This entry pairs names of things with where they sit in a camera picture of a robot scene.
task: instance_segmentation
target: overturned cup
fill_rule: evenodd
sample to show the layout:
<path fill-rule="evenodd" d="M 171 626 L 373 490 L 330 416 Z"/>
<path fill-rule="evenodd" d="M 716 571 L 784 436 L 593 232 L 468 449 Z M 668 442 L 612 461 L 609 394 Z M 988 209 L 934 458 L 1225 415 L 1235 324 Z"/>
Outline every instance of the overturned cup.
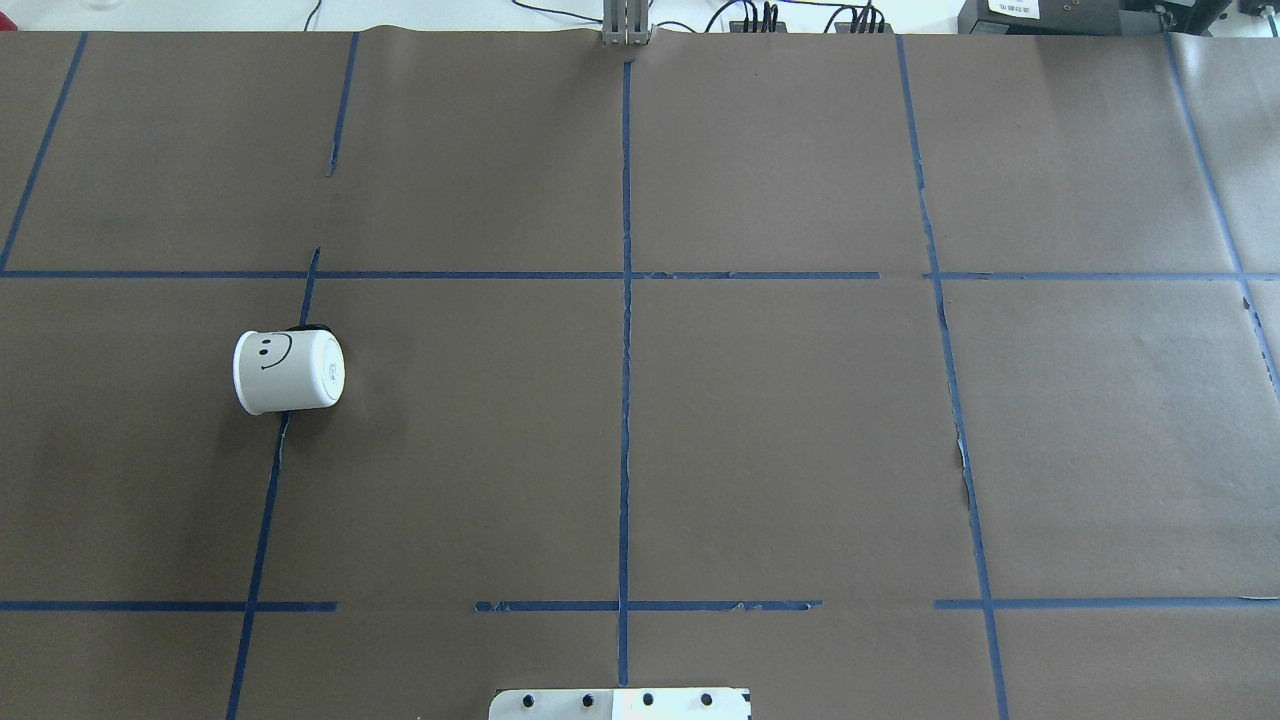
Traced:
<path fill-rule="evenodd" d="M 347 366 L 325 325 L 250 331 L 236 343 L 232 382 L 250 415 L 329 407 L 342 397 Z"/>

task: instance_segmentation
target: white metal plate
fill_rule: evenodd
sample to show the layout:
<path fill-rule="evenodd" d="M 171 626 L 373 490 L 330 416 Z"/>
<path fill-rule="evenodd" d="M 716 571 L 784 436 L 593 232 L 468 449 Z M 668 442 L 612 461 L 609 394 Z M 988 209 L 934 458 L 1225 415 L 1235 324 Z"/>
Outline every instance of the white metal plate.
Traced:
<path fill-rule="evenodd" d="M 604 720 L 605 717 L 750 720 L 751 691 L 739 688 L 503 691 L 489 703 L 489 720 Z"/>

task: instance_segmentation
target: gray metal bracket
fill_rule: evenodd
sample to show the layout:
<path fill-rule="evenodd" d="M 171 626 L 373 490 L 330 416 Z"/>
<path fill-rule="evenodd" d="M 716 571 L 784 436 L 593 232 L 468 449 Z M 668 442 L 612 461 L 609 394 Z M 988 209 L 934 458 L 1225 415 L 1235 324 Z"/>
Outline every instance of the gray metal bracket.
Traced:
<path fill-rule="evenodd" d="M 648 45 L 653 36 L 649 27 L 649 0 L 604 0 L 605 45 Z"/>

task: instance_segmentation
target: blue line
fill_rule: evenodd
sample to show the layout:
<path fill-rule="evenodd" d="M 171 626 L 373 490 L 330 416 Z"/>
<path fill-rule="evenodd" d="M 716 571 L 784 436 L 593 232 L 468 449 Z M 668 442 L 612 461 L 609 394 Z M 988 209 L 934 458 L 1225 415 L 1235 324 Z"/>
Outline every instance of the blue line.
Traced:
<path fill-rule="evenodd" d="M 513 600 L 477 602 L 476 612 L 617 612 L 616 600 Z"/>
<path fill-rule="evenodd" d="M 337 612 L 337 602 L 260 602 L 259 612 Z M 243 602 L 4 600 L 0 612 L 244 612 Z"/>
<path fill-rule="evenodd" d="M 805 612 L 822 607 L 820 600 L 632 600 L 631 612 Z M 516 600 L 477 602 L 476 612 L 617 612 L 612 600 Z"/>
<path fill-rule="evenodd" d="M 622 448 L 618 465 L 618 687 L 627 687 L 631 553 L 631 63 L 622 64 Z"/>
<path fill-rule="evenodd" d="M 1143 607 L 1280 607 L 1270 597 L 1021 597 L 993 600 L 996 610 L 1128 610 Z M 936 600 L 934 610 L 982 610 L 980 600 Z"/>
<path fill-rule="evenodd" d="M 72 81 L 76 79 L 76 70 L 79 68 L 81 56 L 84 55 L 84 42 L 88 33 L 82 32 L 79 42 L 76 44 L 76 54 L 72 55 L 72 64 L 67 68 L 67 77 L 63 79 L 63 90 L 58 94 L 58 102 L 54 104 L 54 113 L 45 126 L 45 136 L 40 140 L 40 150 L 36 151 L 36 160 L 31 164 L 31 174 L 27 176 L 27 186 L 22 188 L 22 197 L 18 200 L 18 209 L 13 214 L 13 223 L 9 225 L 9 237 L 4 241 L 4 250 L 0 250 L 0 270 L 9 264 L 9 255 L 13 252 L 13 243 L 18 240 L 18 228 L 22 227 L 22 217 L 27 214 L 27 202 L 31 192 L 36 188 L 36 179 L 40 177 L 40 168 L 45 164 L 45 154 L 49 152 L 49 143 L 54 140 L 54 128 L 58 127 L 58 118 L 67 105 L 67 95 L 72 90 Z"/>
<path fill-rule="evenodd" d="M 637 281 L 878 281 L 879 273 L 648 272 L 632 277 Z"/>
<path fill-rule="evenodd" d="M 933 273 L 923 275 L 933 279 Z M 1231 281 L 1235 273 L 941 273 L 945 281 Z M 1260 273 L 1257 279 L 1272 279 Z"/>
<path fill-rule="evenodd" d="M 347 76 L 342 81 L 342 100 L 338 101 L 338 122 L 333 126 L 333 150 L 329 152 L 329 169 L 324 177 L 332 177 L 338 167 L 338 150 L 342 147 L 342 128 L 347 123 L 347 97 L 351 95 L 351 74 L 356 69 L 356 49 L 360 47 L 360 33 L 351 33 L 351 49 L 347 50 Z"/>
<path fill-rule="evenodd" d="M 323 279 L 406 281 L 620 281 L 617 272 L 525 272 L 525 270 L 321 270 Z"/>
<path fill-rule="evenodd" d="M 284 436 L 289 430 L 289 413 L 280 414 L 280 430 L 275 438 L 275 460 L 271 461 L 271 475 L 266 482 L 266 503 L 262 506 L 262 524 L 257 530 L 257 551 L 253 555 L 253 574 L 248 583 L 248 600 L 244 603 L 244 621 L 241 625 L 241 644 L 236 652 L 236 670 L 232 673 L 232 694 L 227 701 L 227 720 L 234 720 L 239 711 L 239 693 L 244 683 L 244 666 L 248 662 L 248 646 L 253 637 L 253 615 L 257 612 L 257 593 L 262 584 L 262 565 L 266 562 L 266 541 L 271 534 L 271 514 L 275 510 L 275 491 L 280 480 L 280 461 L 284 456 Z"/>
<path fill-rule="evenodd" d="M 1276 373 L 1275 355 L 1271 354 L 1271 343 L 1267 342 L 1267 333 L 1262 328 L 1262 318 L 1258 316 L 1258 306 L 1253 301 L 1253 292 L 1249 283 L 1239 277 L 1244 273 L 1240 263 L 1240 254 L 1235 247 L 1235 236 L 1226 222 L 1226 213 L 1222 211 L 1222 201 L 1217 192 L 1217 183 L 1213 182 L 1213 173 L 1208 169 L 1208 159 L 1204 156 L 1204 146 L 1201 145 L 1199 132 L 1196 129 L 1196 120 L 1192 119 L 1190 105 L 1187 104 L 1187 91 L 1183 88 L 1183 74 L 1178 69 L 1178 56 L 1174 51 L 1174 41 L 1165 33 L 1165 50 L 1169 53 L 1169 69 L 1174 76 L 1174 92 L 1178 95 L 1178 105 L 1183 113 L 1183 122 L 1187 123 L 1187 132 L 1190 135 L 1192 146 L 1196 149 L 1196 160 L 1199 163 L 1201 174 L 1204 176 L 1204 184 L 1208 187 L 1210 199 L 1213 201 L 1213 214 L 1217 215 L 1217 224 L 1222 228 L 1222 240 L 1226 242 L 1226 254 L 1231 258 L 1231 269 L 1238 273 L 1236 282 L 1240 295 L 1248 305 L 1249 320 L 1253 323 L 1253 337 L 1258 341 L 1258 350 L 1262 352 L 1262 363 L 1267 369 L 1267 379 L 1271 380 L 1271 392 L 1280 400 L 1280 374 Z"/>
<path fill-rule="evenodd" d="M 302 291 L 302 310 L 298 313 L 298 324 L 307 324 L 311 315 L 311 293 L 316 288 L 316 268 L 320 265 L 320 249 L 311 254 L 311 265 L 307 268 L 307 287 Z"/>
<path fill-rule="evenodd" d="M 969 493 L 969 529 L 973 534 L 973 555 L 978 566 L 978 589 L 982 593 L 983 619 L 987 625 L 987 652 L 991 656 L 991 675 L 996 687 L 996 708 L 1000 720 L 1009 720 L 1009 697 L 1005 692 L 1005 670 L 1000 659 L 1000 638 L 996 634 L 996 611 L 991 601 L 991 579 L 987 575 L 987 552 L 982 542 L 982 519 L 978 515 L 978 492 L 973 483 L 973 466 L 969 459 L 969 438 L 964 425 L 964 407 L 960 404 L 960 384 L 956 380 L 955 355 L 951 351 L 951 331 L 947 327 L 946 297 L 942 293 L 938 250 L 933 234 L 933 219 L 924 196 L 924 160 L 920 156 L 920 138 L 915 126 L 915 102 L 911 99 L 911 79 L 906 68 L 906 46 L 902 36 L 897 41 L 897 64 L 902 76 L 902 102 L 906 106 L 906 126 L 911 140 L 911 158 L 915 165 L 915 184 L 920 200 L 920 220 L 924 223 L 924 236 L 928 241 L 929 272 L 933 282 L 933 301 L 937 306 L 938 331 L 942 336 L 942 356 L 946 361 L 947 391 L 951 393 L 951 415 L 956 427 L 956 443 L 960 447 L 960 464 L 964 474 L 965 491 Z"/>
<path fill-rule="evenodd" d="M 298 270 L 3 270 L 5 278 L 36 279 L 302 279 Z"/>

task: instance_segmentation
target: vertical blue line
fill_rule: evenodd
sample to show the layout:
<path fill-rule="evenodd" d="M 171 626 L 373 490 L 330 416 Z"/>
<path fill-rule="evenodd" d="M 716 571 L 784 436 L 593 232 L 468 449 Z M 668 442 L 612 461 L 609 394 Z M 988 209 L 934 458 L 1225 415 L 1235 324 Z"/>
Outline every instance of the vertical blue line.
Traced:
<path fill-rule="evenodd" d="M 902 36 L 897 41 L 897 64 L 902 76 L 902 101 L 906 105 L 906 126 L 911 138 L 911 159 L 915 164 L 915 186 L 920 201 L 920 220 L 924 223 L 924 236 L 928 241 L 929 275 L 933 283 L 933 301 L 938 314 L 938 331 L 942 334 L 942 359 L 947 370 L 947 391 L 951 395 L 951 415 L 956 427 L 956 443 L 960 446 L 960 465 L 964 473 L 965 492 L 969 495 L 969 530 L 973 534 L 973 556 L 978 565 L 978 589 L 982 593 L 982 614 L 987 625 L 987 652 L 991 656 L 991 675 L 996 685 L 996 708 L 1000 720 L 1009 720 L 1009 698 L 1005 692 L 1005 670 L 1000 659 L 1000 638 L 996 634 L 996 609 L 991 600 L 991 580 L 987 575 L 987 551 L 982 542 L 982 519 L 978 515 L 978 493 L 973 483 L 973 466 L 969 460 L 969 438 L 964 425 L 964 407 L 960 404 L 960 384 L 956 380 L 955 355 L 951 351 L 951 329 L 947 325 L 946 299 L 942 295 L 942 275 L 938 265 L 938 250 L 933 236 L 933 219 L 924 197 L 924 160 L 920 156 L 920 138 L 915 127 L 915 102 L 911 99 L 911 79 L 906 69 L 906 46 Z"/>
<path fill-rule="evenodd" d="M 307 287 L 302 292 L 302 310 L 298 323 L 306 324 L 311 314 L 311 293 L 315 290 L 316 266 L 320 264 L 320 249 L 311 254 L 307 268 Z M 248 582 L 248 600 L 244 601 L 244 621 L 241 624 L 241 643 L 236 652 L 236 669 L 232 673 L 232 692 L 227 701 L 227 720 L 236 720 L 239 712 L 239 694 L 244 684 L 244 667 L 248 664 L 250 642 L 253 639 L 253 616 L 257 614 L 257 596 L 262 585 L 262 566 L 266 564 L 266 543 L 271 537 L 271 515 L 275 512 L 275 493 L 280 484 L 280 464 L 284 461 L 284 436 L 289 432 L 291 413 L 280 414 L 280 429 L 275 436 L 275 457 L 271 460 L 271 474 L 266 480 L 266 502 L 262 505 L 262 523 L 257 529 L 257 550 L 253 553 L 253 574 Z"/>
<path fill-rule="evenodd" d="M 9 254 L 13 252 L 13 243 L 18 240 L 18 229 L 22 227 L 22 217 L 27 214 L 27 202 L 31 192 L 36 188 L 36 178 L 40 177 L 40 167 L 45 164 L 45 154 L 49 152 L 49 143 L 54 140 L 54 128 L 58 127 L 58 118 L 67 105 L 67 95 L 72 91 L 72 81 L 76 79 L 76 70 L 79 69 L 79 59 L 84 55 L 84 42 L 88 33 L 82 32 L 79 42 L 76 44 L 76 53 L 72 55 L 72 64 L 67 68 L 67 77 L 63 79 L 63 90 L 58 94 L 58 102 L 49 115 L 49 124 L 45 126 L 45 136 L 40 140 L 40 150 L 36 151 L 36 160 L 31 164 L 31 174 L 27 176 L 27 186 L 22 188 L 22 197 L 18 200 L 18 209 L 13 214 L 13 223 L 9 225 L 9 236 L 5 237 L 4 250 L 0 250 L 0 270 L 9 264 Z"/>
<path fill-rule="evenodd" d="M 1271 392 L 1276 396 L 1276 400 L 1280 400 L 1280 377 L 1276 375 L 1275 355 L 1271 354 L 1271 343 L 1267 342 L 1267 333 L 1262 328 L 1258 306 L 1253 302 L 1249 281 L 1244 277 L 1244 265 L 1240 263 L 1240 254 L 1235 246 L 1235 236 L 1231 233 L 1231 225 L 1228 224 L 1226 213 L 1222 210 L 1222 200 L 1217 192 L 1217 183 L 1213 182 L 1213 173 L 1208 169 L 1204 146 L 1201 145 L 1199 132 L 1196 129 L 1196 120 L 1192 119 L 1192 109 L 1187 102 L 1183 74 L 1178 69 L 1178 54 L 1174 51 L 1174 42 L 1167 32 L 1165 33 L 1165 50 L 1169 54 L 1169 69 L 1174 76 L 1174 95 L 1178 97 L 1183 122 L 1187 123 L 1187 132 L 1190 136 L 1192 146 L 1196 149 L 1196 161 L 1199 163 L 1201 174 L 1204 176 L 1204 184 L 1208 188 L 1210 200 L 1213 205 L 1213 214 L 1217 217 L 1217 225 L 1221 228 L 1222 241 L 1226 243 L 1226 254 L 1231 259 L 1231 269 L 1235 270 L 1235 282 L 1239 284 L 1240 295 L 1249 306 L 1249 322 L 1253 324 L 1253 337 L 1258 341 L 1258 350 L 1262 352 L 1262 364 L 1266 365 L 1267 377 L 1271 380 Z"/>
<path fill-rule="evenodd" d="M 631 553 L 631 63 L 622 65 L 622 454 L 618 468 L 618 687 L 627 687 Z"/>
<path fill-rule="evenodd" d="M 342 147 L 342 127 L 347 122 L 347 97 L 351 95 L 351 73 L 356 69 L 356 49 L 360 47 L 360 33 L 351 33 L 351 49 L 347 50 L 347 77 L 342 81 L 342 100 L 338 101 L 338 122 L 333 127 L 333 151 L 329 154 L 329 170 L 324 177 L 333 176 L 338 167 L 338 149 Z"/>

